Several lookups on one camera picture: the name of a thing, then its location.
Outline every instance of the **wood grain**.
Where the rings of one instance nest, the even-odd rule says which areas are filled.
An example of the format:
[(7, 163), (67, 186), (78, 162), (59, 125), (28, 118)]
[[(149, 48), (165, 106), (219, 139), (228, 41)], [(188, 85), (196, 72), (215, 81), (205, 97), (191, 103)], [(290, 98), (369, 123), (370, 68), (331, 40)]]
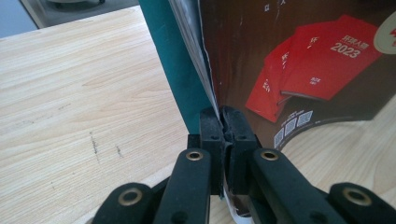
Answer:
[[(0, 39), (0, 222), (85, 223), (117, 186), (172, 172), (187, 130), (139, 7)], [(284, 153), (321, 189), (396, 206), (396, 98), (372, 121), (300, 134)], [(210, 223), (233, 223), (211, 197)]]

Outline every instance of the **wooden table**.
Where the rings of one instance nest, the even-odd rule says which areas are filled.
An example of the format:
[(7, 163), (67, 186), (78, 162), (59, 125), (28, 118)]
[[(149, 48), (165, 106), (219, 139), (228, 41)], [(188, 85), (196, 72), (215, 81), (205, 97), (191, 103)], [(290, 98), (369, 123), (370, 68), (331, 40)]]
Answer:
[[(170, 175), (187, 130), (140, 7), (0, 39), (0, 222), (85, 223), (117, 186)], [(396, 98), (373, 121), (294, 138), (316, 186), (350, 181), (396, 206)], [(212, 197), (211, 223), (233, 223)]]

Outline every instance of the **qr code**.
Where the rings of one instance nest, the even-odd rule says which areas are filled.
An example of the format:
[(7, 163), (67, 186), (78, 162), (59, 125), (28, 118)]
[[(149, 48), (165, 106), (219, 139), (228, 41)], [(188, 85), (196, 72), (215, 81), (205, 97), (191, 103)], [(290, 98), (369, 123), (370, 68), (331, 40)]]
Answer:
[(292, 119), (285, 126), (285, 136), (291, 133), (296, 128), (297, 119)]
[(302, 115), (300, 115), (298, 117), (297, 127), (303, 126), (304, 124), (309, 122), (309, 120), (311, 120), (312, 113), (313, 113), (313, 111), (311, 110), (311, 111), (308, 111), (308, 112), (303, 113)]
[(283, 140), (283, 133), (284, 133), (284, 130), (283, 130), (283, 128), (279, 131), (279, 132), (277, 132), (277, 134), (274, 136), (274, 147), (277, 147), (277, 146), (279, 146), (279, 144), (282, 142), (282, 140)]

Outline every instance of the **number 2023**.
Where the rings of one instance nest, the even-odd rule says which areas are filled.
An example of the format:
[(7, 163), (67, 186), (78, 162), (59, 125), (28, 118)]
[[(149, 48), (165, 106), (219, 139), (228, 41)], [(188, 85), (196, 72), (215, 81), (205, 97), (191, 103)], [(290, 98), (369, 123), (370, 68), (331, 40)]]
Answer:
[(342, 53), (351, 58), (356, 58), (361, 53), (360, 50), (349, 48), (347, 45), (343, 45), (341, 43), (335, 43), (335, 46), (331, 47), (330, 49)]

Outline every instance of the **white circle logo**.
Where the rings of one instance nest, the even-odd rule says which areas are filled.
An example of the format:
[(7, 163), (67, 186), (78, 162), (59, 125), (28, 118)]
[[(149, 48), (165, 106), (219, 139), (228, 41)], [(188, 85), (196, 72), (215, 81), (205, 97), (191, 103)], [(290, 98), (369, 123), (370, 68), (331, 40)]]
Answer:
[(396, 54), (396, 11), (376, 31), (374, 46), (379, 52)]

